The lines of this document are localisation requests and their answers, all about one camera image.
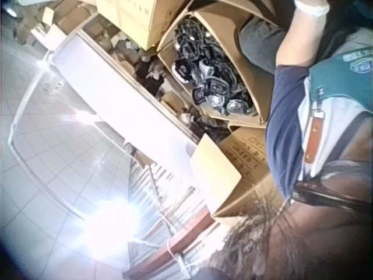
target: person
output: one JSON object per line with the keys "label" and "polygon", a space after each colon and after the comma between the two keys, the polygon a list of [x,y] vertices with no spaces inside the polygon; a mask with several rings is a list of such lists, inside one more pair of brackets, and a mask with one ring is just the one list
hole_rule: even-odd
{"label": "person", "polygon": [[[279,212],[258,203],[196,280],[373,279],[373,33],[359,28],[315,64],[329,5],[296,3],[274,62],[266,129],[269,167],[286,203]],[[324,196],[302,197],[304,186]]]}

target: floor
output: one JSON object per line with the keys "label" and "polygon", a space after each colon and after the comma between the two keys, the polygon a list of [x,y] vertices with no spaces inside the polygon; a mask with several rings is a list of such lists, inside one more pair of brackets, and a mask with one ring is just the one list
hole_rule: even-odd
{"label": "floor", "polygon": [[[127,198],[131,161],[77,112],[94,113],[52,69],[38,84],[14,137],[10,125],[42,55],[12,38],[15,23],[1,19],[1,241],[28,279],[119,280],[128,247],[101,258],[87,244],[86,222],[46,194],[51,190],[85,215],[103,202]],[[116,143],[123,138],[105,123]]]}

